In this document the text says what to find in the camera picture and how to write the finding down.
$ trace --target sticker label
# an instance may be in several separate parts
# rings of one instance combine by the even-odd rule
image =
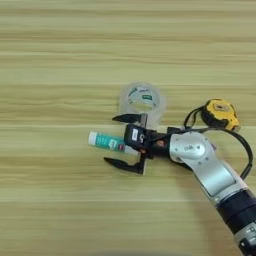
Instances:
[[[117,145],[117,141],[111,139],[108,145],[111,150],[114,150]]]
[[[137,141],[139,131],[137,129],[133,129],[132,131],[132,140]]]
[[[142,99],[143,100],[152,100],[152,96],[151,95],[142,95]]]

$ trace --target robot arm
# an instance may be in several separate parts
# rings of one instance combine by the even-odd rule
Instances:
[[[131,122],[131,115],[128,117],[127,115],[118,116],[115,120]],[[128,124],[124,141],[126,145],[141,153],[140,161],[135,165],[129,165],[118,159],[104,159],[119,169],[138,174],[145,173],[146,158],[153,159],[154,156],[170,157],[173,162],[190,168],[209,201],[234,234],[235,241],[243,255],[256,256],[255,196],[242,178],[227,163],[216,157],[213,145],[201,132],[171,129],[172,131],[168,131],[168,134],[161,134],[147,130],[145,127]],[[247,144],[240,135],[232,135],[240,137],[239,140],[244,146]],[[246,150],[247,153],[249,152],[250,163],[244,173],[251,168],[253,159],[248,144]]]
[[[256,255],[256,199],[240,176],[216,157],[201,133],[174,134],[169,154],[194,172],[206,196],[235,236],[246,256]]]

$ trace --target roll of tape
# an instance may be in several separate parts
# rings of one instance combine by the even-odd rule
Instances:
[[[147,128],[158,126],[166,108],[160,91],[146,82],[134,82],[124,87],[120,95],[120,114],[148,114]]]

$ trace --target cable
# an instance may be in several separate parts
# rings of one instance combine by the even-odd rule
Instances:
[[[226,133],[232,135],[233,137],[235,137],[243,145],[243,147],[246,150],[246,153],[248,155],[248,164],[246,165],[245,169],[243,170],[242,174],[240,175],[240,177],[244,180],[249,175],[249,173],[251,171],[251,168],[252,168],[252,165],[253,165],[253,152],[252,152],[252,149],[251,149],[249,143],[246,141],[246,139],[243,136],[241,136],[240,134],[238,134],[234,131],[229,131],[229,130],[226,130],[224,128],[216,128],[216,127],[208,127],[208,128],[202,128],[202,129],[186,129],[186,130],[175,131],[175,132],[172,132],[172,133],[167,133],[166,135],[164,135],[160,138],[153,139],[150,142],[154,143],[158,140],[163,140],[163,139],[166,139],[166,138],[170,138],[173,134],[183,134],[183,133],[187,133],[187,132],[205,133],[205,132],[208,132],[208,131],[223,131],[223,132],[226,132]]]
[[[192,110],[192,111],[187,115],[187,117],[185,118],[184,123],[183,123],[183,126],[184,126],[185,129],[190,129],[190,128],[192,128],[192,127],[195,125],[197,114],[198,114],[200,111],[202,111],[202,109],[203,109],[203,107],[196,108],[196,109]],[[193,115],[193,121],[192,121],[192,124],[191,124],[190,126],[188,126],[188,122],[189,122],[189,120],[190,120],[192,114],[194,114],[194,115]]]

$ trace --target yellow tape measure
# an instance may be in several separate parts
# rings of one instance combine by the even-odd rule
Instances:
[[[239,120],[237,118],[234,106],[223,99],[211,99],[200,108],[191,111],[184,121],[186,129],[191,128],[196,122],[197,113],[201,112],[202,120],[209,127],[223,128],[230,131],[238,131],[240,129]],[[193,115],[191,126],[187,123]]]

